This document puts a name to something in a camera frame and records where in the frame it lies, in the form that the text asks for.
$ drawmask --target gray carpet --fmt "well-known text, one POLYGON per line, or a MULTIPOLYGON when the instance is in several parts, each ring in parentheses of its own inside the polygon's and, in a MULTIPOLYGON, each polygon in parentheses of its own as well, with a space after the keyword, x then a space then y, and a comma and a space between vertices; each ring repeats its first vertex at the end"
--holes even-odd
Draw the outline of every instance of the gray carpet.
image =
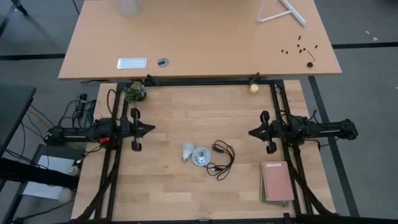
MULTIPOLYGON (((0 37, 0 55, 65 53, 78 15, 72 0, 25 0, 24 7, 34 18, 27 21, 15 12, 0 37)), ((394 0, 317 0, 321 18, 332 44, 398 41, 398 1, 394 0)), ((9 1, 0 1, 0 22, 6 16, 9 1)), ((343 69, 338 77, 317 78, 331 120, 349 118, 359 132, 355 141, 338 141, 349 182, 361 216, 398 218, 398 156, 394 125, 398 95, 398 48, 336 50, 343 69)), ((0 82, 33 85, 33 101, 52 121, 58 121, 66 104, 80 93, 95 99, 98 84, 60 81, 62 59, 0 61, 0 82)), ((316 109, 308 79, 300 78, 310 111, 316 109)), ((25 156, 32 157, 40 139, 27 133, 25 156)), ((9 148, 21 152, 22 131, 17 130, 9 148)), ((338 213, 348 215, 344 196, 328 147, 322 159, 338 213)), ((4 216, 7 202, 16 184, 8 183, 0 194, 4 216)), ((26 197, 17 216, 22 217, 58 205, 53 200, 26 197)), ((67 221, 72 205, 27 220, 26 223, 67 221)))

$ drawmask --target yellow ball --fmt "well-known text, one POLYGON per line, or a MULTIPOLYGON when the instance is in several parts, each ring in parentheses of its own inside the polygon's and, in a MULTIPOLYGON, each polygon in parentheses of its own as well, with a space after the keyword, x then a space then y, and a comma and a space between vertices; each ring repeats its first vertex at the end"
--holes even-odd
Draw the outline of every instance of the yellow ball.
POLYGON ((249 90, 249 92, 250 92, 251 94, 256 94, 256 93, 259 91, 259 89, 260 89, 259 85, 257 85, 257 84, 252 84, 252 85, 250 85, 250 90, 249 90))

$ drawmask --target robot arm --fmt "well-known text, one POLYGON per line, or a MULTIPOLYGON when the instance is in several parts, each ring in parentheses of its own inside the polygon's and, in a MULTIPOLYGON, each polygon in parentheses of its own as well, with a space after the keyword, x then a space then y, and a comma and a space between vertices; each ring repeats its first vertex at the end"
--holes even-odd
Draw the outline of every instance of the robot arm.
POLYGON ((304 144, 306 139, 338 137, 341 139, 354 140, 358 136, 355 125, 349 119, 339 122, 318 123, 306 117, 287 115, 290 123, 285 124, 282 120, 269 121, 269 112, 263 111, 260 115, 261 125, 249 131, 249 135, 268 141, 267 152, 272 154, 276 151, 276 144, 272 138, 287 138, 289 142, 304 144))
POLYGON ((142 146, 139 138, 144 137, 149 131, 155 129, 154 125, 144 124, 139 121, 141 114, 138 109, 131 109, 131 123, 127 116, 122 116, 120 126, 111 119, 103 118, 96 120, 89 128, 63 128, 60 126, 49 129, 44 141, 48 145, 60 145, 66 142, 100 142, 102 139, 109 141, 112 135, 119 135, 122 138, 134 136, 131 143, 132 150, 141 151, 142 146))

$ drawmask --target wooden table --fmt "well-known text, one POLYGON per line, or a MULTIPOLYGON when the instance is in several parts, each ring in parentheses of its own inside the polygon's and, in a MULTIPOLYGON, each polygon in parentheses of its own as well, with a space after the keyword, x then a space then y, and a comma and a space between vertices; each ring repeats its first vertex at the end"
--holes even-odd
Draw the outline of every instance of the wooden table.
MULTIPOLYGON (((289 2, 306 27, 292 15, 259 24, 259 0, 143 0, 135 16, 121 15, 115 0, 85 1, 59 78, 340 74, 314 1, 289 2), (147 58, 147 66, 119 70, 119 58, 147 58), (170 65, 160 68, 160 58, 170 65)), ((283 11, 267 0, 263 16, 283 11)))
MULTIPOLYGON (((96 118, 110 117, 106 106, 110 88, 116 88, 116 84, 100 86, 96 118)), ((285 81, 285 89, 291 113, 308 116, 300 82, 285 81)), ((147 98, 138 108, 141 121, 156 125, 156 129, 141 140, 141 152, 131 150, 131 138, 123 141, 113 220, 274 218, 282 217, 284 212, 294 214, 291 203, 287 208, 259 203, 260 163, 284 160, 279 140, 275 139, 277 152, 267 154, 267 144, 248 135, 250 129, 260 125, 262 110, 269 110, 271 120, 275 119, 269 85, 261 85, 256 95, 244 85, 149 87, 147 98), (225 180, 217 181, 191 160, 181 162, 184 142, 210 148, 217 139, 236 151, 225 180)), ((94 147, 89 144, 87 151, 94 147)), ((308 186, 333 211, 317 144, 308 142, 300 148, 308 186)), ((216 164, 228 161, 226 156, 212 156, 216 164)), ((99 151, 85 159, 72 218, 79 216, 93 199, 103 157, 104 151, 99 151)))

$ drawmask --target spiral notebook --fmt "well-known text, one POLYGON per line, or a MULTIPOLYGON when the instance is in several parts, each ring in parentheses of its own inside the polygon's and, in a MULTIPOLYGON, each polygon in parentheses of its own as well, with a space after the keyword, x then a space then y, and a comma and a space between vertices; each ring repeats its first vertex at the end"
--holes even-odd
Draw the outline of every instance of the spiral notebook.
POLYGON ((272 203, 286 207, 293 200, 287 163, 263 162, 261 164, 261 203, 272 203))

